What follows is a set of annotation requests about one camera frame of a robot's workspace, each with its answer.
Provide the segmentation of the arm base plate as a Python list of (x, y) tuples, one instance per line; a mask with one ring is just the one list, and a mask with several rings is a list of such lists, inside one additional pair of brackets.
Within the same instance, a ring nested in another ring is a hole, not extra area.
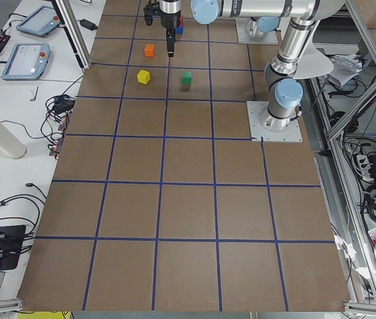
[(279, 17), (236, 18), (238, 42), (242, 44), (277, 45)]
[(267, 101), (246, 103), (251, 140), (254, 142), (302, 142), (302, 133), (295, 111), (293, 110), (287, 119), (275, 119), (268, 113), (268, 104)]

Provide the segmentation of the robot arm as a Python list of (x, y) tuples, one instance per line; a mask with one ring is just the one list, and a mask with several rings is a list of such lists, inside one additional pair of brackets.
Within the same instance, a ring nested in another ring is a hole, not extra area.
[(298, 61), (321, 20), (336, 13), (344, 1), (271, 1), (269, 15), (288, 17), (289, 23), (277, 55), (265, 68), (270, 92), (267, 109), (260, 115), (261, 125), (281, 132), (291, 121), (291, 113), (303, 97), (302, 85), (294, 79)]
[[(192, 16), (202, 25), (218, 17), (300, 17), (307, 19), (314, 10), (315, 1), (296, 0), (246, 0), (246, 1), (191, 1)], [(148, 26), (158, 17), (165, 28), (168, 57), (174, 56), (176, 29), (181, 23), (181, 1), (148, 1), (143, 8)]]

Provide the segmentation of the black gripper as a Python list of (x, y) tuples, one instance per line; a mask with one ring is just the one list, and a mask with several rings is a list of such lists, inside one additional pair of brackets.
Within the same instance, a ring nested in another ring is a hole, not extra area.
[[(152, 26), (153, 19), (159, 16), (159, 1), (149, 0), (143, 8), (144, 20), (147, 26)], [(175, 29), (179, 26), (179, 12), (165, 13), (161, 12), (161, 26), (166, 29), (167, 55), (174, 57), (175, 50)]]

